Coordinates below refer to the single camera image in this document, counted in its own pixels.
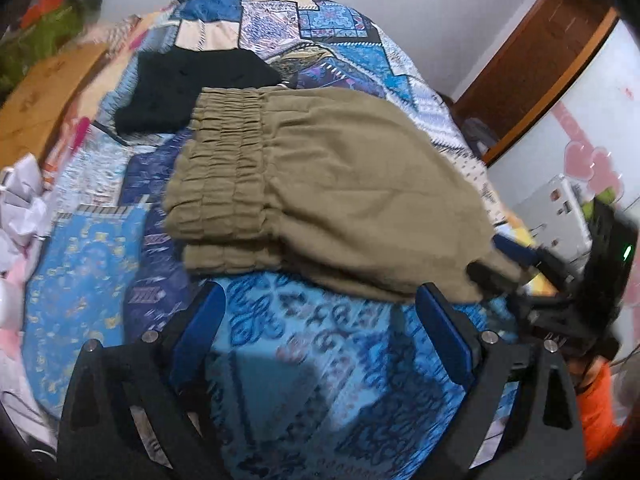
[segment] silver bolt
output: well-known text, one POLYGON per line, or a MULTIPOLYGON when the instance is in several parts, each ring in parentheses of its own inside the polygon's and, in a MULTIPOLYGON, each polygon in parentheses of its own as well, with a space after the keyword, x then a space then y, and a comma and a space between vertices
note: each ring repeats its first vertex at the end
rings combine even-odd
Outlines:
POLYGON ((549 350, 552 354, 555 354, 558 351, 558 343, 553 341, 552 339, 547 339, 544 342, 545 348, 549 350))
POLYGON ((89 339, 84 343, 83 346, 87 352, 93 352, 96 348, 98 348, 99 343, 100 342, 97 339, 89 339))
POLYGON ((482 341, 488 343, 489 345, 496 344, 498 342, 498 339, 500 339, 497 333, 491 332, 491 330, 485 330, 481 333, 480 337, 482 338, 482 341))
POLYGON ((145 343, 153 343, 155 340, 158 339, 158 336, 159 336, 159 333, 156 332, 155 330, 147 330, 142 335, 142 341, 144 341, 145 343))

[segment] orange sleeve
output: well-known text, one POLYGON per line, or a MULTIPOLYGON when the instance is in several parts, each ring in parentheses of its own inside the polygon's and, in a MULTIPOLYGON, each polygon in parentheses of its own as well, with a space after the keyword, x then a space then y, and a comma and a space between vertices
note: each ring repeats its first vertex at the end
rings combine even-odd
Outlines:
POLYGON ((578 395, 587 462, 599 457, 614 443, 620 427, 613 422, 611 370, 605 364, 589 389, 578 395))

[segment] black garment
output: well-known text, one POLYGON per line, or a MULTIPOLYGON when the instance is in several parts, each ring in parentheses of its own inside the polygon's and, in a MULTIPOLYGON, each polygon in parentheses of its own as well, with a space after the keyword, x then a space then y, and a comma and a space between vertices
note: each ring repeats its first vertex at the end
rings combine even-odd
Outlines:
POLYGON ((116 132, 172 132, 189 124, 203 88, 261 88, 282 81, 251 50, 196 52, 177 46, 166 54, 142 52, 131 102, 116 110, 116 132))

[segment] blue gripper pad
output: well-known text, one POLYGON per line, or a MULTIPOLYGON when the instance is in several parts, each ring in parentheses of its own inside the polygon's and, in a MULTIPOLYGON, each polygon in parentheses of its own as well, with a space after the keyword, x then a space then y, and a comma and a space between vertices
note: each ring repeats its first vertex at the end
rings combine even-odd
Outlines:
POLYGON ((469 390, 481 356, 478 330, 465 314, 453 309, 433 283, 418 288, 415 309, 449 378, 469 390))
POLYGON ((174 347, 169 372, 169 384, 174 390, 179 391, 196 377, 202 361, 211 350, 225 310, 225 290, 215 283, 174 347))
POLYGON ((540 261, 535 249, 525 247, 512 238, 494 235, 492 239, 496 249, 522 267, 535 267, 540 261))

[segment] bed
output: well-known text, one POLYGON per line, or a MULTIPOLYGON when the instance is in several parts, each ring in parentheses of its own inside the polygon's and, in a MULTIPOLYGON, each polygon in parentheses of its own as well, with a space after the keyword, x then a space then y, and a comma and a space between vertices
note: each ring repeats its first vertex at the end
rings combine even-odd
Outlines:
MULTIPOLYGON (((174 44, 246 48, 292 88, 339 86, 393 102, 475 186, 496 228, 526 236, 516 219, 507 222, 486 168, 442 99, 367 16, 330 0, 176 0, 143 16, 76 98, 65 123, 88 118, 94 126, 70 161, 51 163, 62 219, 27 286, 22 355, 35 399, 54 417, 85 339, 115 345, 161 330, 198 286, 175 257, 158 266, 144 242, 139 249, 140 240, 162 237, 157 200, 188 132, 122 138, 113 125, 114 111, 129 102, 136 84, 138 53, 174 44), (142 197, 146 217, 133 205, 142 197), (63 231, 72 229, 79 206, 97 234, 82 224, 92 243, 78 238, 66 246, 60 240, 69 239, 63 231), (110 246, 102 234, 109 230, 122 243, 110 246), (101 264, 101 254, 116 252, 131 259, 101 264), (112 308, 96 306, 100 290, 82 292, 82 276, 103 280, 104 294, 117 299, 112 308), (59 294, 45 293, 54 280, 71 279, 59 294)), ((172 250, 167 238, 161 243, 172 250)), ((206 371, 211 419, 234 478, 404 479, 415 472, 464 393, 449 381, 411 305, 341 296, 274 272, 216 280, 227 306, 206 371)), ((457 308, 479 328, 508 317, 498 301, 488 309, 457 308)), ((505 392, 498 416, 508 412, 513 394, 514 388, 505 392)))

